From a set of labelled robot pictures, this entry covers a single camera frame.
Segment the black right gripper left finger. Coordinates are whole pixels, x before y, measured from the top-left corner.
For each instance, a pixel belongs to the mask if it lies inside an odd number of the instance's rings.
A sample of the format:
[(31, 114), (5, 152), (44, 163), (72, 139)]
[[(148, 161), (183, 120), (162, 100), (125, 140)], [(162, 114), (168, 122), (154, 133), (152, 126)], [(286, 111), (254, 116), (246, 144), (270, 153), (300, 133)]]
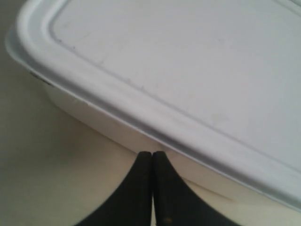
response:
[(152, 213), (152, 154), (140, 152), (111, 196), (79, 226), (149, 226)]

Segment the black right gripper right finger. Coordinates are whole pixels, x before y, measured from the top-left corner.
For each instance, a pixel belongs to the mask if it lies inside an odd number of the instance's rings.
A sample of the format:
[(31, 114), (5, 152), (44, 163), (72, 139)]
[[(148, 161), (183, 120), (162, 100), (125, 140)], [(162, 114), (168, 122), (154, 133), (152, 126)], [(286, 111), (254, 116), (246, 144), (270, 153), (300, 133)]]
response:
[(199, 198), (163, 151), (152, 155), (153, 199), (158, 226), (237, 226)]

